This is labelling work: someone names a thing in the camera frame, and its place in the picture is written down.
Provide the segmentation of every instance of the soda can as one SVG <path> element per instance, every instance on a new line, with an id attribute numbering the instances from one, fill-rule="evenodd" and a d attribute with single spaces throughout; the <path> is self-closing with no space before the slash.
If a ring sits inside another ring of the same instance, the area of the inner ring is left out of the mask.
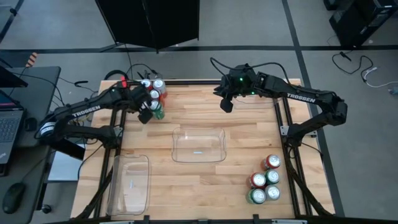
<path id="1" fill-rule="evenodd" d="M 278 184 L 279 183 L 279 174 L 276 170 L 267 170 L 267 172 L 264 174 L 266 178 L 266 184 L 267 185 L 272 185 L 272 184 Z"/>
<path id="2" fill-rule="evenodd" d="M 164 83 L 161 79 L 155 79 L 154 81 L 154 89 L 158 90 L 160 94 L 163 95 L 164 98 L 167 97 L 166 83 Z"/>
<path id="3" fill-rule="evenodd" d="M 280 159 L 277 155 L 269 155 L 261 161 L 261 168 L 263 170 L 276 169 L 280 166 Z"/>
<path id="4" fill-rule="evenodd" d="M 252 174 L 248 179 L 248 186 L 250 186 L 253 189 L 264 187 L 265 184 L 266 184 L 266 177 L 264 176 L 263 173 L 260 172 Z"/>
<path id="5" fill-rule="evenodd" d="M 152 90 L 152 82 L 149 79 L 143 79 L 141 81 L 141 84 L 143 84 L 145 86 L 145 88 L 147 88 L 148 90 Z"/>
<path id="6" fill-rule="evenodd" d="M 266 201 L 266 193 L 261 189 L 251 189 L 246 194 L 246 200 L 251 204 L 262 204 Z"/>
<path id="7" fill-rule="evenodd" d="M 268 185 L 265 189 L 267 200 L 278 200 L 280 198 L 280 190 L 275 185 Z"/>
<path id="8" fill-rule="evenodd" d="M 163 99 L 163 96 L 159 93 L 159 91 L 157 91 L 157 90 L 151 90 L 151 91 L 149 92 L 149 94 L 150 94 L 150 97 L 151 97 L 153 100 L 157 100 L 157 101 L 161 102 L 161 103 L 162 103 L 162 106 L 164 107 L 164 99 Z"/>
<path id="9" fill-rule="evenodd" d="M 150 110 L 153 112 L 154 117 L 156 119 L 163 119 L 164 118 L 164 110 L 163 106 L 159 101 L 157 100 L 152 100 L 151 105 L 150 105 Z"/>

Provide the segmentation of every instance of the computer tower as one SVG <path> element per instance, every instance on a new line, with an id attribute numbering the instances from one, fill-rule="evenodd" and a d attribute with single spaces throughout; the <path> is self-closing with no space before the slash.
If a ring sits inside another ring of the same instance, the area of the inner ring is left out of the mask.
<path id="1" fill-rule="evenodd" d="M 362 45 L 398 10 L 398 0 L 351 0 L 341 3 L 329 22 L 342 46 Z"/>
<path id="2" fill-rule="evenodd" d="M 323 0 L 326 9 L 329 11 L 336 10 L 339 4 L 344 0 Z"/>
<path id="3" fill-rule="evenodd" d="M 95 0 L 115 42 L 157 50 L 199 38 L 200 0 Z"/>

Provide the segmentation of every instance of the white cable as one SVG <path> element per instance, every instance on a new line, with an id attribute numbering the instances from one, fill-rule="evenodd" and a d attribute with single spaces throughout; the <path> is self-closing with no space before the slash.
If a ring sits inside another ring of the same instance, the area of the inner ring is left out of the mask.
<path id="1" fill-rule="evenodd" d="M 381 87 L 385 87 L 385 86 L 388 86 L 388 85 L 393 84 L 393 83 L 398 83 L 398 81 L 393 81 L 393 82 L 385 83 L 385 84 L 378 85 L 378 86 L 370 85 L 370 84 L 368 83 L 368 80 L 366 79 L 366 77 L 367 77 L 367 75 L 369 75 L 370 73 L 372 73 L 372 72 L 374 72 L 374 71 L 376 71 L 376 70 L 377 70 L 377 67 L 374 67 L 374 68 L 372 68 L 372 69 L 366 71 L 365 76 L 364 76 L 363 78 L 365 79 L 365 82 L 366 82 L 366 84 L 367 84 L 368 86 L 370 86 L 370 87 L 372 87 L 372 88 L 381 88 Z"/>

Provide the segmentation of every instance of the laptop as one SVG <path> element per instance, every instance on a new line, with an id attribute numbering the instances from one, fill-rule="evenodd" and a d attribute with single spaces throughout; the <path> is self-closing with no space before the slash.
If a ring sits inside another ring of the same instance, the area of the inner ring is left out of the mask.
<path id="1" fill-rule="evenodd" d="M 8 163 L 24 114 L 24 108 L 0 90 L 0 165 Z"/>

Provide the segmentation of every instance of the can lid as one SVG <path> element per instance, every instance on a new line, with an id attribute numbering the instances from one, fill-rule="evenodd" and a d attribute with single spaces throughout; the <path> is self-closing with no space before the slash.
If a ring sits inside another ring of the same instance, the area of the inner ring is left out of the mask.
<path id="1" fill-rule="evenodd" d="M 141 81 L 141 84 L 143 84 L 146 88 L 150 87 L 150 80 L 149 79 L 143 79 Z"/>
<path id="2" fill-rule="evenodd" d="M 280 166 L 280 159 L 277 155 L 270 155 L 268 158 L 269 164 L 273 167 Z"/>
<path id="3" fill-rule="evenodd" d="M 158 107 L 159 107 L 159 101 L 152 100 L 151 105 L 150 105 L 150 109 L 151 110 L 156 110 Z"/>
<path id="4" fill-rule="evenodd" d="M 276 170 L 270 170 L 267 173 L 268 179 L 272 182 L 278 182 L 279 181 L 279 174 L 276 172 Z"/>
<path id="5" fill-rule="evenodd" d="M 276 186 L 271 185 L 266 188 L 266 191 L 267 191 L 267 195 L 271 199 L 277 200 L 280 197 L 280 190 Z"/>
<path id="6" fill-rule="evenodd" d="M 254 174 L 253 182 L 259 187 L 263 186 L 264 184 L 266 184 L 266 177 L 264 176 L 264 174 Z"/>
<path id="7" fill-rule="evenodd" d="M 154 87 L 156 88 L 162 87 L 163 84 L 164 84 L 163 80 L 157 79 L 154 81 Z"/>
<path id="8" fill-rule="evenodd" d="M 152 99 L 158 99 L 160 97 L 160 93 L 157 90 L 151 90 L 149 94 Z"/>
<path id="9" fill-rule="evenodd" d="M 266 193 L 261 189 L 253 190 L 252 198 L 256 203 L 262 203 L 266 201 Z"/>

